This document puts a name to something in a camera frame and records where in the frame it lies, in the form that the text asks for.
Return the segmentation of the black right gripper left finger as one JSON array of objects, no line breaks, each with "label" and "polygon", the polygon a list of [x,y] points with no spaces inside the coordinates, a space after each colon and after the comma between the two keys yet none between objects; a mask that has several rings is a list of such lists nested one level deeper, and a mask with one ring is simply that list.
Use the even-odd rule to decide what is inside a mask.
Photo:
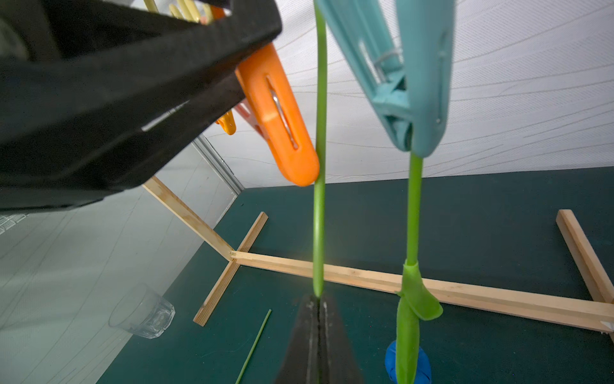
[{"label": "black right gripper left finger", "polygon": [[275,383],[311,384],[320,382],[319,309],[319,301],[316,296],[308,294],[302,299],[286,355]]}]

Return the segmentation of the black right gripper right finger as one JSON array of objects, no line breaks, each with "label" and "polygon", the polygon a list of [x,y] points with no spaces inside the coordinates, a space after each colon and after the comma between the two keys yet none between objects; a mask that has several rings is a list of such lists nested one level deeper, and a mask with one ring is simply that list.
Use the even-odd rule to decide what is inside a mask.
[{"label": "black right gripper right finger", "polygon": [[364,383],[335,300],[327,294],[318,308],[319,383]]}]

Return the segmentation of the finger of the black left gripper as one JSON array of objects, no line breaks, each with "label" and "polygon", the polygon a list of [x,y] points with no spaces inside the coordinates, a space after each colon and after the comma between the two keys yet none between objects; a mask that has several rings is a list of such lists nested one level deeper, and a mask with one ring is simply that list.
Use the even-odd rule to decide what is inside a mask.
[{"label": "finger of the black left gripper", "polygon": [[245,95],[238,64],[282,30],[273,1],[203,25],[105,1],[1,4],[1,211],[139,187]]}]

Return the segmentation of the orange artificial tulip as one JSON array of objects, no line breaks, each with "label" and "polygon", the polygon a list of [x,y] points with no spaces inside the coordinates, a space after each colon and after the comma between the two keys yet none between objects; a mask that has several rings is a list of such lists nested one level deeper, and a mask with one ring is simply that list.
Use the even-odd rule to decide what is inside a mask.
[{"label": "orange artificial tulip", "polygon": [[251,346],[251,348],[249,350],[249,353],[246,356],[246,360],[244,361],[244,363],[243,363],[243,365],[241,367],[241,370],[240,370],[240,372],[238,374],[238,377],[237,377],[237,379],[235,381],[235,384],[240,384],[241,383],[242,378],[243,378],[243,376],[244,376],[244,374],[245,374],[245,372],[247,370],[247,367],[249,366],[249,362],[250,362],[250,360],[251,360],[251,358],[252,358],[252,356],[253,356],[256,348],[257,348],[257,344],[259,343],[260,338],[262,337],[262,333],[263,333],[263,331],[264,331],[264,329],[266,327],[266,324],[268,323],[268,320],[269,320],[270,315],[272,314],[272,312],[273,311],[271,309],[269,309],[267,311],[267,313],[265,315],[265,318],[263,319],[262,324],[261,324],[261,326],[260,326],[260,328],[259,328],[259,330],[258,330],[258,332],[257,332],[257,334],[256,334],[256,336],[254,338],[254,342],[253,342],[253,344],[252,344],[252,346]]}]

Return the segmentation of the blue artificial tulip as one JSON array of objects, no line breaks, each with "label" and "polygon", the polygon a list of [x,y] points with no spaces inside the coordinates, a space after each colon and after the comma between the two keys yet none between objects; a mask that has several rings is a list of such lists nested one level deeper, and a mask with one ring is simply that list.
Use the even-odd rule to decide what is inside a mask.
[{"label": "blue artificial tulip", "polygon": [[385,364],[394,383],[428,383],[420,364],[420,322],[443,314],[439,301],[426,288],[418,262],[423,159],[410,155],[406,259],[403,263],[396,321],[396,340],[386,352]]}]

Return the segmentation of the yellow wavy clothes hanger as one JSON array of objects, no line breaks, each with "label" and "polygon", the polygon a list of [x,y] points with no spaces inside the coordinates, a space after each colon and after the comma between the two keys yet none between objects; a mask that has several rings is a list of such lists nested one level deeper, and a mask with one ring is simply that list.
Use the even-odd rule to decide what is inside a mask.
[{"label": "yellow wavy clothes hanger", "polygon": [[143,3],[147,11],[151,13],[168,15],[187,22],[208,25],[215,20],[210,5],[204,4],[198,6],[197,2],[193,0],[144,0]]}]

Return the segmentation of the pink artificial tulip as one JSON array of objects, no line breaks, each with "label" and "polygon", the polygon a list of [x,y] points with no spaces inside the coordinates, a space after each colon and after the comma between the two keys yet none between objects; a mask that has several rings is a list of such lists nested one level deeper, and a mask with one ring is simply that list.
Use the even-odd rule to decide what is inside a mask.
[{"label": "pink artificial tulip", "polygon": [[316,115],[316,152],[320,164],[313,193],[313,293],[320,299],[324,292],[325,274],[325,215],[326,215],[326,131],[328,50],[326,21],[318,2],[314,1],[318,43],[318,82]]}]

